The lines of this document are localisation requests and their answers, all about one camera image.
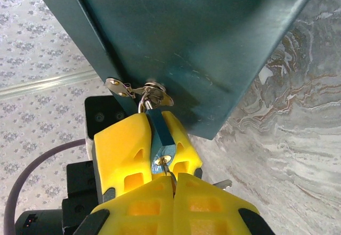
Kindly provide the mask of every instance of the metal latch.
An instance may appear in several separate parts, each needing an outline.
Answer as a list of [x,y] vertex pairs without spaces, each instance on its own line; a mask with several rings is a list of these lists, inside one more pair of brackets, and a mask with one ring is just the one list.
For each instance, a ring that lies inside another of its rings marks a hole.
[[[142,99],[152,102],[153,108],[159,106],[173,106],[173,99],[167,95],[165,87],[157,82],[147,82],[143,87],[132,88],[130,83],[123,83],[118,79],[108,78],[105,81],[106,87],[115,94],[125,98],[136,98],[136,94],[141,95]],[[139,112],[146,109],[144,101],[139,105]]]

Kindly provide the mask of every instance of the metal hasp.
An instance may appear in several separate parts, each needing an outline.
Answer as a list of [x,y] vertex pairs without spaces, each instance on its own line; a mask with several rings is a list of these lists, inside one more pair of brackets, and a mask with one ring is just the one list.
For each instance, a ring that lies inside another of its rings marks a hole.
[[224,190],[227,187],[232,187],[232,181],[229,179],[226,179],[226,180],[214,183],[213,185]]
[[130,83],[123,83],[115,78],[105,81],[107,88],[121,97],[136,98],[141,95],[139,112],[147,115],[152,140],[150,150],[150,164],[152,174],[162,173],[163,164],[169,166],[175,156],[176,145],[167,127],[162,112],[155,109],[159,106],[173,106],[173,99],[167,95],[166,88],[157,82],[147,82],[143,87],[134,89]]
[[44,0],[103,81],[162,83],[185,129],[208,139],[307,1]]

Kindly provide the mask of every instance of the marble surface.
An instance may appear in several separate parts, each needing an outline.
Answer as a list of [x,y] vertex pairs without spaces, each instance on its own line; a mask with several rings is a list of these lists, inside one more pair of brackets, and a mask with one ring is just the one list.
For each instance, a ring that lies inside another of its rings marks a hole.
[[276,234],[341,234],[340,7],[310,0],[213,142],[193,139]]
[[[89,69],[41,0],[0,4],[2,87]],[[256,205],[276,234],[341,234],[340,7],[310,0],[216,138],[192,137],[204,179],[231,179],[228,191]],[[0,101],[1,216],[28,163],[84,136],[83,102],[98,94],[108,91],[94,79]],[[59,207],[66,163],[85,159],[79,148],[44,163],[17,214]]]

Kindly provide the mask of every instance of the screw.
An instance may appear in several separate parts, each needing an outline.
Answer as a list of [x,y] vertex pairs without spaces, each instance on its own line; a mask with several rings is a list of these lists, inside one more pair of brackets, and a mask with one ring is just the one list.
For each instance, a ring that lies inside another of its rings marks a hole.
[[110,82],[112,83],[112,85],[115,86],[119,85],[119,82],[117,80],[111,80]]
[[123,112],[118,112],[118,113],[116,113],[116,119],[118,119],[118,120],[122,120],[124,118],[124,113]]

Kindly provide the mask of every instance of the black connector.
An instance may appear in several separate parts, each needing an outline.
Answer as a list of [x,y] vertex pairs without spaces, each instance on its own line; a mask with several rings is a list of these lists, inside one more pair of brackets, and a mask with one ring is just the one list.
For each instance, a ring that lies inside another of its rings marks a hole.
[[30,214],[27,216],[26,221],[23,223],[23,228],[30,228],[32,223],[37,221],[38,217],[36,214]]

